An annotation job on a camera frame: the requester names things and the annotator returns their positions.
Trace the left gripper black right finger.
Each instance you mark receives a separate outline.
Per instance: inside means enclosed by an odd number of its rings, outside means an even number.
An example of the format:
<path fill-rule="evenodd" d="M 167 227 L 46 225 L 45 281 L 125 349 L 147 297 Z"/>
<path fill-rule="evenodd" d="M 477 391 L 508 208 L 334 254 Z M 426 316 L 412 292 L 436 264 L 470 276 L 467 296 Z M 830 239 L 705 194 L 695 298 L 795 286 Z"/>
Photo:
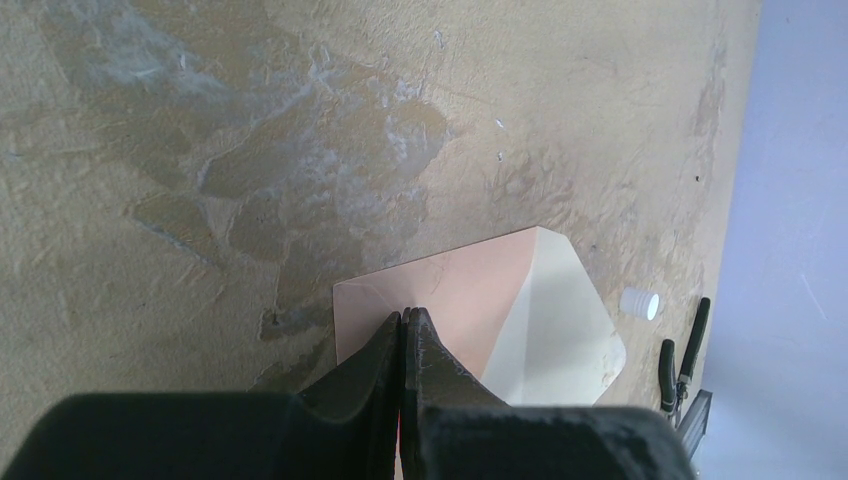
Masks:
<path fill-rule="evenodd" d="M 401 315 L 406 479 L 692 479 L 678 435 L 634 407 L 512 407 L 443 345 L 424 308 Z"/>

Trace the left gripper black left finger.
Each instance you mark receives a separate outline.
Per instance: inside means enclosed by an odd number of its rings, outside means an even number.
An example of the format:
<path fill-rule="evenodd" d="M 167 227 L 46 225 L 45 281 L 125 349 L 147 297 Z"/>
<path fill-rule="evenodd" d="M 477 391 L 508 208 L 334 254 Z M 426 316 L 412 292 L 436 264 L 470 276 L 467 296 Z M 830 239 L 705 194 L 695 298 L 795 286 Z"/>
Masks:
<path fill-rule="evenodd" d="M 71 396 L 32 428 L 8 479 L 391 479 L 401 317 L 296 394 Z"/>

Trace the brown envelope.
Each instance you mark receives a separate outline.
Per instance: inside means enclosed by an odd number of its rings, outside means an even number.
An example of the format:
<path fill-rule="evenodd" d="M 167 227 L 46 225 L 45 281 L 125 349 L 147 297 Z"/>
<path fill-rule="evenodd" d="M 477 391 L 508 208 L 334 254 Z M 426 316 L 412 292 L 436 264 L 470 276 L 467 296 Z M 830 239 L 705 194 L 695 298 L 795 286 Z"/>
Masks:
<path fill-rule="evenodd" d="M 513 406 L 593 405 L 626 362 L 571 242 L 542 227 L 339 282 L 332 304 L 339 361 L 390 313 L 422 307 L 448 351 Z"/>

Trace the white glue stick cap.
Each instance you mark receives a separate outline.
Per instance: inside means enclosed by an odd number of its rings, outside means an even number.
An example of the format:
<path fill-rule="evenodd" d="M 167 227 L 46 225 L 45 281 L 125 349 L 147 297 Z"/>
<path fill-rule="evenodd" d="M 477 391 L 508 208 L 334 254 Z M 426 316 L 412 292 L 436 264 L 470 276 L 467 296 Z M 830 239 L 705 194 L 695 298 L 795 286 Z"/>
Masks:
<path fill-rule="evenodd" d="M 653 321 L 659 311 L 660 303 L 660 295 L 655 292 L 626 287 L 619 300 L 619 309 L 627 315 Z"/>

